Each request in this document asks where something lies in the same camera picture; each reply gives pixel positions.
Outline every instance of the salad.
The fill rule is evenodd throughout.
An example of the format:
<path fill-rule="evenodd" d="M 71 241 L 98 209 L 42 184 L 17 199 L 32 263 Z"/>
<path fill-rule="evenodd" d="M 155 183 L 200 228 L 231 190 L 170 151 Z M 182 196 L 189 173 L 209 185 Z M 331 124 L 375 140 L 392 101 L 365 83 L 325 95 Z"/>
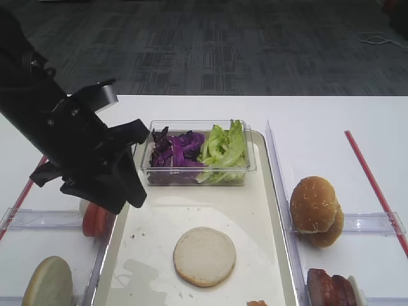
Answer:
<path fill-rule="evenodd" d="M 170 136 L 168 127 L 152 132 L 154 148 L 150 158 L 151 167 L 191 167 L 197 171 L 155 172 L 149 180 L 158 184 L 182 184 L 192 180 L 196 184 L 228 184 L 244 181 L 245 172 L 217 171 L 213 168 L 245 168 L 246 143 L 242 123 L 231 120 L 229 130 L 214 125 L 209 135 L 188 131 L 179 136 Z"/>

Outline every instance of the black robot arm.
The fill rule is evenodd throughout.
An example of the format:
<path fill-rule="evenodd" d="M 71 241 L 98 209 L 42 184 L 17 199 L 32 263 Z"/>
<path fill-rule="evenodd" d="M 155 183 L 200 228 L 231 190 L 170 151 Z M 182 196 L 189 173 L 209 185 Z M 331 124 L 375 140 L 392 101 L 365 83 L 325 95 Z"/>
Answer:
<path fill-rule="evenodd" d="M 149 130 L 140 120 L 108 128 L 94 113 L 114 100 L 113 80 L 68 97 L 46 62 L 0 7 L 0 112 L 48 158 L 30 178 L 42 187 L 62 177 L 61 192 L 114 214 L 127 201 L 141 207 L 146 193 L 131 146 L 143 143 Z"/>

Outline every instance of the bun slice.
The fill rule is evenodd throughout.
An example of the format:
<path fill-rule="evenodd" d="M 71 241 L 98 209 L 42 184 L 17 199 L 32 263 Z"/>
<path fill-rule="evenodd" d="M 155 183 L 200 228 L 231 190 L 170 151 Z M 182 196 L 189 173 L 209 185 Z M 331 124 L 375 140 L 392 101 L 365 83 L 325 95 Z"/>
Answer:
<path fill-rule="evenodd" d="M 322 177 L 303 178 L 291 197 L 291 215 L 302 234 L 324 233 L 333 225 L 339 203 L 333 186 Z"/>
<path fill-rule="evenodd" d="M 247 306 L 268 306 L 264 301 L 251 301 L 247 302 Z"/>
<path fill-rule="evenodd" d="M 337 208 L 337 213 L 332 226 L 326 233 L 309 234 L 310 241 L 316 247 L 329 247 L 335 243 L 338 237 L 342 234 L 344 225 L 344 214 L 340 207 Z"/>
<path fill-rule="evenodd" d="M 51 256 L 34 271 L 22 306 L 71 306 L 72 295 L 72 275 L 67 262 Z"/>
<path fill-rule="evenodd" d="M 190 229 L 182 235 L 173 253 L 177 273 L 198 287 L 222 282 L 235 265 L 235 247 L 231 239 L 212 228 Z"/>

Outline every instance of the gray carpet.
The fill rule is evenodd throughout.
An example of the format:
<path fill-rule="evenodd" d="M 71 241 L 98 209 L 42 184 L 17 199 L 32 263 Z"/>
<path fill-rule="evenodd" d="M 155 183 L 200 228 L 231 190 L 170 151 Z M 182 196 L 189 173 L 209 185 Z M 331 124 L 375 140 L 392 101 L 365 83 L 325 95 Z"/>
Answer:
<path fill-rule="evenodd" d="M 0 0 L 73 92 L 408 96 L 408 52 L 365 45 L 388 27 L 374 0 Z"/>

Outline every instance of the lettuce leaf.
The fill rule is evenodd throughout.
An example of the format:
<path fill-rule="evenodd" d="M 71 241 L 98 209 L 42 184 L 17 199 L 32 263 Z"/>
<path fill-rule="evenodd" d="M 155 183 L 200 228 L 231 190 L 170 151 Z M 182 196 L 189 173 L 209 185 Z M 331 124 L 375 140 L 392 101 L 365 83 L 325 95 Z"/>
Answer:
<path fill-rule="evenodd" d="M 242 124 L 239 120 L 232 120 L 231 127 L 224 131 L 220 126 L 214 126 L 208 141 L 201 147 L 199 161 L 211 168 L 244 168 L 245 140 Z M 235 171 L 204 171 L 196 178 L 197 182 L 216 184 L 220 181 L 243 179 L 245 173 Z"/>

